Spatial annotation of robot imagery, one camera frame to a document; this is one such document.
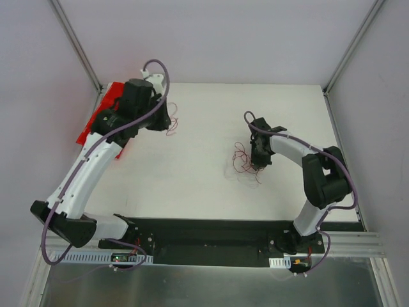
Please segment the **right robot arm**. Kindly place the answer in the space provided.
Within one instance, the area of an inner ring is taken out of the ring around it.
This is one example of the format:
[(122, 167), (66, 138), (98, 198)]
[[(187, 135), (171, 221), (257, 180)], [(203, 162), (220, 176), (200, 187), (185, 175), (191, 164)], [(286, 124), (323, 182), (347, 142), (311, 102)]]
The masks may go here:
[(302, 168), (306, 197), (304, 206), (289, 230), (275, 239), (275, 247), (290, 255), (303, 252), (321, 230), (331, 210), (351, 210), (357, 205), (340, 206), (344, 198), (357, 195), (356, 188), (340, 149), (336, 146), (316, 147), (291, 135), (282, 126), (271, 127), (263, 117), (248, 122), (251, 132), (251, 166), (259, 170), (272, 164), (279, 154)]

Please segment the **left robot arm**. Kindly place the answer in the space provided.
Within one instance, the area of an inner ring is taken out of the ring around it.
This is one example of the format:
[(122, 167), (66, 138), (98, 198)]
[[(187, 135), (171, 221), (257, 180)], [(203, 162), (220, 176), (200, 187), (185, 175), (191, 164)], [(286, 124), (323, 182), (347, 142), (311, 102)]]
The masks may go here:
[(134, 244), (135, 233), (124, 218), (87, 214), (85, 207), (107, 167), (139, 130), (168, 129), (164, 84), (162, 74), (125, 82), (121, 96), (100, 106), (89, 123), (82, 152), (62, 183), (45, 201), (32, 204), (31, 213), (71, 246), (81, 248), (92, 239), (113, 239), (122, 249)]

